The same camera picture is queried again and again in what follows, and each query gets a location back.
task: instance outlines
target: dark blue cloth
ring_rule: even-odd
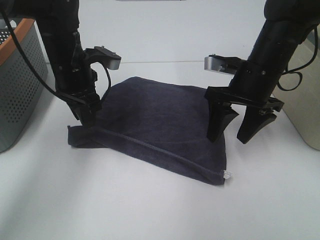
[[[212,185],[225,182],[225,138],[206,138],[206,90],[132,77],[111,88],[96,126],[68,128],[76,148],[111,148]]]

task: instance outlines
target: small white tag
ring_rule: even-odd
[[[223,178],[224,179],[229,179],[232,177],[232,172],[229,172],[229,171],[223,171]]]

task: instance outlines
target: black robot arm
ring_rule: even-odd
[[[205,94],[210,109],[207,136],[213,142],[238,115],[232,104],[246,106],[237,135],[244,144],[276,119],[273,111],[279,112],[284,103],[270,96],[297,46],[320,23],[320,0],[267,0],[264,15],[266,21],[248,60],[206,57],[207,70],[228,73],[231,66],[235,72],[228,87],[209,87]]]
[[[0,0],[0,7],[9,17],[36,20],[57,95],[84,126],[94,125],[101,100],[95,87],[97,73],[90,64],[99,62],[108,72],[119,68],[121,57],[103,47],[82,49],[79,0]]]

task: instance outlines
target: perforated basket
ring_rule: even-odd
[[[14,32],[35,70],[45,80],[48,70],[34,21],[23,19]],[[11,36],[7,37],[0,44],[0,152],[10,148],[18,139],[42,89],[16,49]]]

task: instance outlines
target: white tabletop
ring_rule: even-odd
[[[220,54],[226,56],[244,58],[245,54],[248,55],[257,37],[254,31],[261,28],[256,25],[263,24],[263,19],[261,21],[260,17],[254,17],[260,16],[256,11],[258,5],[263,7],[262,1],[239,1],[241,4],[235,0],[109,2],[115,11],[121,9],[121,6],[130,5],[122,10],[123,24],[132,24],[133,20],[128,19],[130,9],[133,12],[139,11],[143,4],[148,6],[145,12],[150,15],[149,8],[155,4],[154,14],[159,15],[158,10],[169,11],[165,7],[161,8],[161,4],[190,4],[193,7],[196,2],[199,5],[212,2],[212,7],[215,3],[216,8],[211,11],[219,16],[226,11],[228,17],[218,20],[213,14],[213,31],[215,27],[224,31],[229,28],[229,33],[222,31],[221,34],[231,36],[230,19],[237,27],[242,25],[246,34],[248,29],[255,29],[252,30],[252,36],[242,36],[247,41],[240,40],[239,36],[227,40],[221,38],[221,45],[215,45],[218,40],[208,34],[206,44],[210,44],[212,39],[213,46],[217,46],[221,50]],[[226,2],[232,2],[230,8],[226,7]],[[94,10],[104,13],[112,11],[111,8],[99,8],[107,5],[104,1],[82,1],[82,22],[90,21],[84,14],[84,5],[90,14]],[[172,14],[182,16],[176,8],[170,9]],[[97,18],[100,20],[97,25],[101,25],[103,18]],[[107,47],[101,37],[101,43],[95,43],[98,38],[90,39],[90,35],[85,33],[85,27],[88,31],[92,27],[87,24],[81,23],[82,44],[85,47]],[[112,29],[111,32],[116,30],[111,22],[107,26]],[[204,71],[204,63],[195,62],[212,53],[205,51],[214,49],[199,44],[202,39],[199,36],[191,35],[195,37],[195,43],[200,45],[201,53],[196,49],[183,52],[182,46],[177,44],[173,48],[180,54],[167,54],[171,53],[171,49],[165,47],[164,39],[161,38],[153,46],[145,46],[145,55],[138,49],[141,44],[138,41],[130,47],[127,45],[129,42],[126,42],[128,39],[109,41],[108,32],[99,34],[110,42],[112,50],[121,49],[118,52],[120,55],[120,51],[123,52],[124,62],[145,62],[122,64],[119,70],[111,72],[113,84],[139,76],[159,82],[206,88],[227,86],[231,79],[228,75]],[[126,32],[124,30],[117,34],[124,36]],[[244,47],[248,52],[241,49],[241,43],[237,46],[239,41],[248,45]],[[187,46],[192,41],[189,39],[187,42],[182,40],[181,44]],[[94,65],[93,68],[99,74],[97,91],[102,94],[107,87],[107,79],[101,66]],[[53,80],[50,72],[48,81],[52,83]],[[305,144],[283,111],[277,113],[278,118],[274,123],[243,145],[236,135],[245,109],[241,106],[233,108],[240,116],[225,131],[227,170],[233,172],[233,176],[224,186],[212,186],[111,149],[70,147],[67,144],[67,125],[79,123],[64,102],[43,91],[20,141],[12,149],[0,154],[0,239],[319,239],[320,152]]]

